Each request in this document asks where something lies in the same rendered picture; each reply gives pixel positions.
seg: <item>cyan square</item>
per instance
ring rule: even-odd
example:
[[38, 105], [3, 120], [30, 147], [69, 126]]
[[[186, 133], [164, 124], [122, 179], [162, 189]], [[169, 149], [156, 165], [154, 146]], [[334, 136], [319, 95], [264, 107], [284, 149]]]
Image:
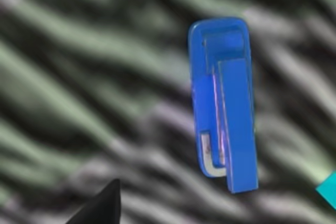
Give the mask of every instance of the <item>cyan square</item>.
[[336, 172], [333, 172], [316, 188], [316, 191], [336, 209]]

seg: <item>blue plastic clip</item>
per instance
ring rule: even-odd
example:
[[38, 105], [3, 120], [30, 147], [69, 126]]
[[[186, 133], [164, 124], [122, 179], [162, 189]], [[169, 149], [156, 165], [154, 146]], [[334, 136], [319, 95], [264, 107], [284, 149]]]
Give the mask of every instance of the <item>blue plastic clip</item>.
[[258, 188], [251, 56], [246, 23], [202, 20], [188, 36], [198, 162], [227, 176], [231, 193]]

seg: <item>blue object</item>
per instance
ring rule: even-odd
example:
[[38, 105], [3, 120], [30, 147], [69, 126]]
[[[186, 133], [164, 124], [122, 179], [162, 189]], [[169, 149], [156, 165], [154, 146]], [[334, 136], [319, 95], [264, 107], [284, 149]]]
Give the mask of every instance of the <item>blue object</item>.
[[227, 176], [231, 193], [258, 188], [248, 28], [239, 18], [201, 20], [189, 30], [198, 162]]
[[333, 172], [316, 188], [316, 191], [336, 209], [336, 172]]

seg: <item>black object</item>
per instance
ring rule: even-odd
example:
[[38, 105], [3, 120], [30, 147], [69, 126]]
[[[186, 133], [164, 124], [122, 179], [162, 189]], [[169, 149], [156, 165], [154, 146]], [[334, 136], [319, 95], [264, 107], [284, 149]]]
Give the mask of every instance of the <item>black object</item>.
[[119, 224], [120, 216], [120, 180], [115, 179], [66, 224]]

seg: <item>blue plastic frame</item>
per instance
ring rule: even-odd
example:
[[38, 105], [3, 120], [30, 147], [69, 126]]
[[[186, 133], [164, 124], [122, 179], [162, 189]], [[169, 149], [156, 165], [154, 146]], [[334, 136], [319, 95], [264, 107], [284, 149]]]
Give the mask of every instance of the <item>blue plastic frame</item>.
[[210, 138], [214, 169], [226, 169], [232, 193], [258, 188], [254, 98], [247, 24], [240, 18], [201, 20], [189, 30], [198, 162], [206, 167], [202, 136]]

